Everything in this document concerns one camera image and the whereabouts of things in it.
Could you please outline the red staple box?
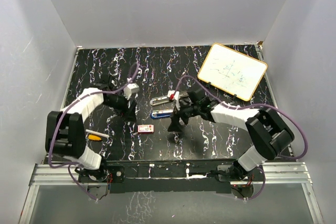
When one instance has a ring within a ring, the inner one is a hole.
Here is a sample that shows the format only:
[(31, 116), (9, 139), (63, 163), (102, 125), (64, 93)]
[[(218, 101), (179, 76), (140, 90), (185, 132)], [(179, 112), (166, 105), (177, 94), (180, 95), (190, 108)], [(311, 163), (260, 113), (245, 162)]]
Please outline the red staple box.
[(154, 132), (154, 125), (147, 124), (147, 125), (138, 125), (138, 133), (153, 133)]

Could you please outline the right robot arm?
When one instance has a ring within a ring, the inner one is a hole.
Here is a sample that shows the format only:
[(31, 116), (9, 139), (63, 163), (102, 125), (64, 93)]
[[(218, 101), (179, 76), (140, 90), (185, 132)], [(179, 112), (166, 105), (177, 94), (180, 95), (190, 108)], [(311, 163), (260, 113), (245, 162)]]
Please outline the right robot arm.
[(170, 116), (170, 132), (181, 132), (189, 118), (200, 116), (213, 122), (231, 124), (248, 132), (252, 146), (225, 170), (214, 173), (232, 179), (247, 180), (253, 169), (265, 161), (274, 160), (294, 140), (294, 134), (280, 115), (272, 108), (230, 109), (224, 103), (212, 100), (203, 91), (190, 91), (181, 97), (178, 91), (167, 95), (175, 106)]

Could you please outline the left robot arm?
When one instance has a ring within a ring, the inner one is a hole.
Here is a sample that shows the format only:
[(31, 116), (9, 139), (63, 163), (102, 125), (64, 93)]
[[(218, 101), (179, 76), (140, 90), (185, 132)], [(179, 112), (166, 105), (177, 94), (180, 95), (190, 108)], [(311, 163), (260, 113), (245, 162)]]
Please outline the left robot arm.
[(112, 108), (125, 121), (136, 121), (136, 102), (130, 99), (140, 90), (136, 83), (128, 83), (117, 90), (113, 87), (108, 77), (85, 88), (67, 107), (48, 114), (45, 150), (52, 168), (52, 156), (55, 154), (69, 160), (69, 165), (90, 170), (91, 177), (98, 182), (108, 177), (108, 168), (101, 164), (102, 156), (87, 145), (84, 123), (101, 105)]

